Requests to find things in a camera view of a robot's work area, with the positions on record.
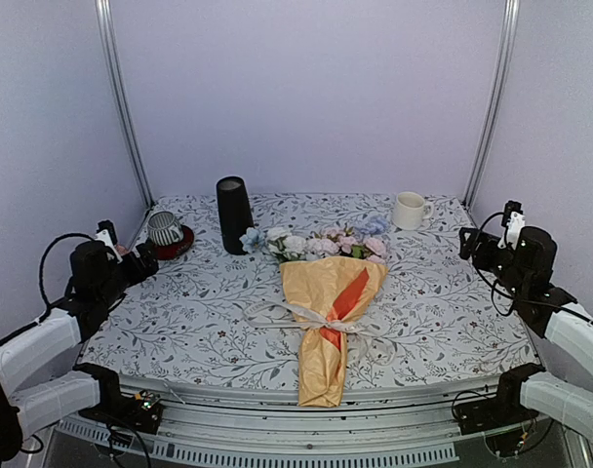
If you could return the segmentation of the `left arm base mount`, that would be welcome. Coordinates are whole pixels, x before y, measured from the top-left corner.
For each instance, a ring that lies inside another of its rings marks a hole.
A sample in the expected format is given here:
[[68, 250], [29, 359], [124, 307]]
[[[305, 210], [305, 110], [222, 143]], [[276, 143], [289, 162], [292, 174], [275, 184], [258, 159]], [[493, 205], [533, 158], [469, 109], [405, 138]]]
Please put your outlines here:
[[81, 409], [79, 415], [103, 424], [134, 429], [143, 434], [156, 435], [164, 407], [159, 394], [142, 390], [134, 396], [118, 395], [105, 403]]

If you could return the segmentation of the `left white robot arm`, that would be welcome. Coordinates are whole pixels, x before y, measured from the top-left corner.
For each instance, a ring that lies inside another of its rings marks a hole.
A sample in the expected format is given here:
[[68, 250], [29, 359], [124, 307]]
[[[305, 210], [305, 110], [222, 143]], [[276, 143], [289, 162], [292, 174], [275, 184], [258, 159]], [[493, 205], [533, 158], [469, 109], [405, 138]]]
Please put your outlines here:
[[31, 388], [36, 371], [93, 337], [122, 302], [128, 288], [158, 270], [151, 243], [120, 254], [106, 231], [82, 238], [70, 256], [72, 275], [64, 297], [0, 340], [0, 462], [13, 459], [25, 440], [66, 416], [81, 416], [141, 434], [157, 433], [163, 412], [153, 393], [126, 396], [116, 371], [80, 364], [62, 377]]

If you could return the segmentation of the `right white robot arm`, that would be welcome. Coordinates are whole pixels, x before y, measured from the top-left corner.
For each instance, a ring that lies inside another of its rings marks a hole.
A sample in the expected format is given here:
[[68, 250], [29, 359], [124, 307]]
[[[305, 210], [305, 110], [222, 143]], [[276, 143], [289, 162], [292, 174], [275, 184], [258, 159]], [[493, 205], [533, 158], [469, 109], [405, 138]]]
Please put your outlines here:
[[522, 228], [500, 242], [478, 228], [459, 232], [460, 256], [494, 275], [511, 308], [551, 353], [545, 366], [524, 364], [504, 372], [483, 404], [459, 405], [467, 424], [508, 425], [547, 415], [593, 445], [593, 317], [551, 279], [556, 243], [544, 230]]

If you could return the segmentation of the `white printed ribbon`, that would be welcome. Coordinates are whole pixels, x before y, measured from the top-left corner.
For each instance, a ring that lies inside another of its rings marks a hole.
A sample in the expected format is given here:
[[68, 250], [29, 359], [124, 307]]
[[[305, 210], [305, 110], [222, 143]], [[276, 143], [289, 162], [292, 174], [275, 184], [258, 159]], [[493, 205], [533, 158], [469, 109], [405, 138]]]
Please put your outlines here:
[[[295, 315], [295, 317], [290, 320], [260, 320], [264, 312], [275, 308], [288, 311]], [[388, 367], [396, 358], [395, 345], [386, 341], [383, 337], [382, 330], [369, 320], [358, 320], [357, 322], [349, 323], [341, 320], [329, 320], [319, 313], [302, 306], [275, 301], [254, 303], [245, 308], [242, 313], [245, 322], [255, 329], [328, 330], [354, 335], [357, 348], [348, 351], [350, 365], [368, 360], [378, 366]]]

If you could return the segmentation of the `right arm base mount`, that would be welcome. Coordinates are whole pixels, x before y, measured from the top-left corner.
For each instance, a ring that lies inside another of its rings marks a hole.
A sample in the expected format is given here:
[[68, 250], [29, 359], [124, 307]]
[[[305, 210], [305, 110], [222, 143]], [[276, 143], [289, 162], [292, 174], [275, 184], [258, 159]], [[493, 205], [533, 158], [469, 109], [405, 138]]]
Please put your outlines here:
[[538, 412], [509, 405], [494, 394], [476, 391], [459, 392], [453, 399], [451, 412], [461, 435], [471, 435], [532, 421]]

